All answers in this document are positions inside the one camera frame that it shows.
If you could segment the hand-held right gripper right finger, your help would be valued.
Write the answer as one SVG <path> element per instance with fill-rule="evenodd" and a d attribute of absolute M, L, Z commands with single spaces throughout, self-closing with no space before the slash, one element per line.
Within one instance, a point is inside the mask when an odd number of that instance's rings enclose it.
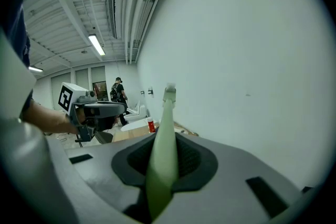
<path fill-rule="evenodd" d="M 177 135 L 196 168 L 173 186 L 158 223 L 294 223 L 313 199 L 253 154 Z"/>

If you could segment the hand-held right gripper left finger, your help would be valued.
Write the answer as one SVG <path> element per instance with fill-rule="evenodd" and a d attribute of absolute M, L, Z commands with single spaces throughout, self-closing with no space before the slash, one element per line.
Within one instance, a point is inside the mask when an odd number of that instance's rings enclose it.
<path fill-rule="evenodd" d="M 151 223 L 145 171 L 154 138 L 60 150 L 60 181 L 79 223 Z"/>

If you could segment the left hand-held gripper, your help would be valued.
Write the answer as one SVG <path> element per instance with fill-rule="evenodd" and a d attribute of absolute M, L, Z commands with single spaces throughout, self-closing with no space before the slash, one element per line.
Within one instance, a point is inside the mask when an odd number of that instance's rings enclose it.
<path fill-rule="evenodd" d="M 98 132 L 111 129 L 115 120 L 127 110 L 127 105 L 122 102 L 98 101 L 93 91 L 73 83 L 63 82 L 58 105 L 66 112 L 71 124 L 76 127 L 77 143 L 90 142 L 95 135 L 95 127 L 83 125 L 78 118 L 77 109 L 84 109 L 87 104 L 91 104 L 90 112 Z"/>

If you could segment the person's left hand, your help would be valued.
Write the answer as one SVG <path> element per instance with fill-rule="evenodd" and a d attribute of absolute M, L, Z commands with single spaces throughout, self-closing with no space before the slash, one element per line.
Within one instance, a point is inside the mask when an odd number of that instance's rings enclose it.
<path fill-rule="evenodd" d="M 76 116 L 80 124 L 82 124 L 86 120 L 83 108 L 76 108 Z"/>

